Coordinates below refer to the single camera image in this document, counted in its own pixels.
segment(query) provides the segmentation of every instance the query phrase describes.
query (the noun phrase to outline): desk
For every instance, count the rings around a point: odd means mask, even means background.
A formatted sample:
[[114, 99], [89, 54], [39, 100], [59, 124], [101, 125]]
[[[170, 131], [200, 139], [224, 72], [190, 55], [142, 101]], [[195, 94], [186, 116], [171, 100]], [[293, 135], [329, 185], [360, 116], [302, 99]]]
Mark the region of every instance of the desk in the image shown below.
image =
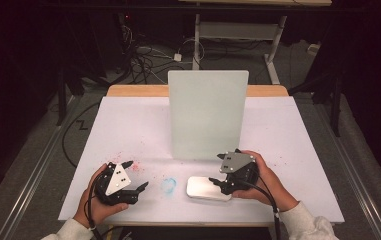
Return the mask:
[[[140, 89], [144, 97], [137, 96]], [[106, 223], [122, 226], [271, 226], [271, 207], [255, 200], [217, 202], [186, 195], [190, 176], [223, 179], [225, 175], [218, 171], [221, 161], [216, 156], [206, 160], [171, 157], [167, 90], [167, 86], [162, 85], [111, 87], [100, 106], [59, 220], [74, 215], [89, 176], [102, 163], [133, 160], [135, 165], [127, 171], [132, 185], [138, 186], [145, 181], [149, 181], [149, 185], [136, 205], [109, 217]], [[154, 92], [157, 97], [148, 97]], [[271, 97], [246, 99], [239, 148], [262, 153], [288, 190], [296, 198], [303, 199], [314, 215], [325, 216], [335, 223], [343, 222], [293, 98], [285, 96], [282, 86], [250, 86], [248, 92]], [[272, 97], [274, 92], [279, 97]]]
[[[201, 3], [225, 3], [225, 4], [254, 4], [254, 5], [281, 5], [281, 6], [304, 6], [318, 7], [330, 6], [331, 0], [180, 0], [185, 2]], [[202, 22], [200, 14], [196, 14], [194, 33], [194, 57], [193, 70], [199, 70], [200, 38], [231, 38], [231, 39], [254, 39], [272, 40], [271, 51], [264, 55], [265, 65], [268, 70], [272, 84], [280, 84], [277, 71], [274, 67], [274, 57], [280, 43], [287, 16], [281, 16], [278, 24], [255, 24], [255, 23], [224, 23], [224, 22]]]

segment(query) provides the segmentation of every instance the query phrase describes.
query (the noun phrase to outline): person's left hand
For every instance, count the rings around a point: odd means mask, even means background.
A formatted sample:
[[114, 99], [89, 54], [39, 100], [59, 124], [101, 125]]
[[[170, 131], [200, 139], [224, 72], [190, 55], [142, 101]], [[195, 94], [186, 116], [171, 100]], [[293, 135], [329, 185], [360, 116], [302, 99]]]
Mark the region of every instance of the person's left hand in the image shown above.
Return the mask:
[[[75, 213], [75, 216], [74, 216], [74, 219], [86, 228], [90, 227], [90, 224], [89, 224], [88, 219], [86, 217], [86, 212], [87, 212], [86, 202], [88, 200], [89, 191], [90, 191], [90, 188], [91, 188], [93, 181], [96, 179], [96, 177], [101, 172], [103, 172], [103, 170], [106, 169], [106, 167], [107, 167], [107, 165], [103, 164], [99, 168], [99, 170], [97, 170], [93, 174], [93, 176], [91, 177], [91, 180], [88, 184], [87, 189], [81, 195], [80, 204], [78, 205], [77, 212]], [[96, 225], [102, 223], [103, 220], [105, 218], [109, 217], [110, 215], [124, 211], [127, 208], [128, 208], [127, 203], [118, 203], [114, 206], [109, 206], [109, 205], [105, 205], [105, 204], [101, 203], [97, 197], [93, 197], [91, 199], [91, 215], [92, 215], [93, 221]]]

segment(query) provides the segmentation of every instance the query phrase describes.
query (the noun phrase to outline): white sleeve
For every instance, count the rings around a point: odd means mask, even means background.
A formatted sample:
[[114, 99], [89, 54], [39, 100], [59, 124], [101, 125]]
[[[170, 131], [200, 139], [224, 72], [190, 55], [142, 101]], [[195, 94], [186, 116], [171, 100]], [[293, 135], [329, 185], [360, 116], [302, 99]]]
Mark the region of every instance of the white sleeve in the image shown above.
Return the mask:
[[74, 219], [68, 219], [56, 234], [50, 234], [42, 240], [91, 239], [93, 233]]
[[313, 217], [302, 202], [286, 212], [279, 213], [286, 225], [290, 240], [336, 240], [333, 227], [325, 217]]

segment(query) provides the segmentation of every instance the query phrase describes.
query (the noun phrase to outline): blue stain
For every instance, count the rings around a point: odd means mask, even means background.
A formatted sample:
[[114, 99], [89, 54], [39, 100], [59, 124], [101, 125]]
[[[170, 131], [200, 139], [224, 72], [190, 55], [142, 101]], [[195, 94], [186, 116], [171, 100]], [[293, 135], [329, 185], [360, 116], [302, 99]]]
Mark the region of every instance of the blue stain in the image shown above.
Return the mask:
[[176, 186], [177, 186], [177, 181], [175, 181], [175, 179], [167, 178], [163, 180], [161, 189], [165, 194], [171, 195], [174, 192], [174, 189]]

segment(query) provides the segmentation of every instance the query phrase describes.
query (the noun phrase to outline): person's arm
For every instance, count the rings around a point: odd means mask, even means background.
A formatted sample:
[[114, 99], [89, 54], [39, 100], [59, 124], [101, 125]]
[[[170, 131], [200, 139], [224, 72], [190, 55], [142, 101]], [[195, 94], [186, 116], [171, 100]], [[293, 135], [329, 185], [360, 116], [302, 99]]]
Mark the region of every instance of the person's arm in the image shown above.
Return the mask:
[[[295, 239], [337, 239], [333, 227], [324, 217], [313, 217], [302, 202], [297, 201], [283, 186], [277, 175], [266, 165], [259, 153], [242, 151], [255, 157], [259, 168], [260, 178], [268, 186], [279, 209], [280, 219], [287, 228], [289, 238]], [[259, 179], [257, 186], [268, 192], [265, 184]], [[256, 199], [264, 204], [271, 205], [268, 198], [256, 189], [233, 192], [233, 197]]]
[[[86, 217], [86, 202], [93, 181], [106, 169], [106, 167], [107, 165], [103, 164], [91, 177], [87, 189], [81, 195], [80, 203], [74, 217], [66, 221], [57, 234], [51, 234], [43, 238], [44, 240], [91, 239], [93, 237], [93, 233], [89, 229], [90, 224]], [[105, 218], [124, 211], [127, 208], [127, 203], [118, 203], [114, 206], [109, 206], [101, 203], [97, 197], [93, 197], [91, 200], [91, 214], [96, 225], [102, 223]]]

